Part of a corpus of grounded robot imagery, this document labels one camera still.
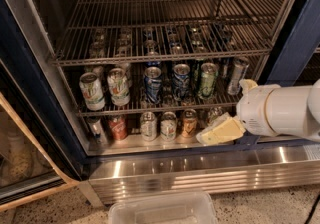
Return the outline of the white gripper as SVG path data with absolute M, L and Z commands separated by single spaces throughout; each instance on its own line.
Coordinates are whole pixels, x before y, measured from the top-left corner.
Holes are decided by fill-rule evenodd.
M 202 145 L 212 146 L 236 140 L 241 138 L 246 130 L 260 136 L 277 135 L 268 122 L 266 103 L 279 85 L 258 85 L 252 79 L 241 79 L 239 84 L 242 98 L 236 105 L 238 118 L 231 117 L 228 113 L 217 117 L 196 135 L 197 141 Z

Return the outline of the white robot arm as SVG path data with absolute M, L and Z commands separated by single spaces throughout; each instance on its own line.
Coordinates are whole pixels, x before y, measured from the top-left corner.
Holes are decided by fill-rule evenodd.
M 205 146 L 236 140 L 246 131 L 257 136 L 291 135 L 320 141 L 320 80 L 313 85 L 281 87 L 241 79 L 243 96 L 236 115 L 224 113 L 196 135 Z

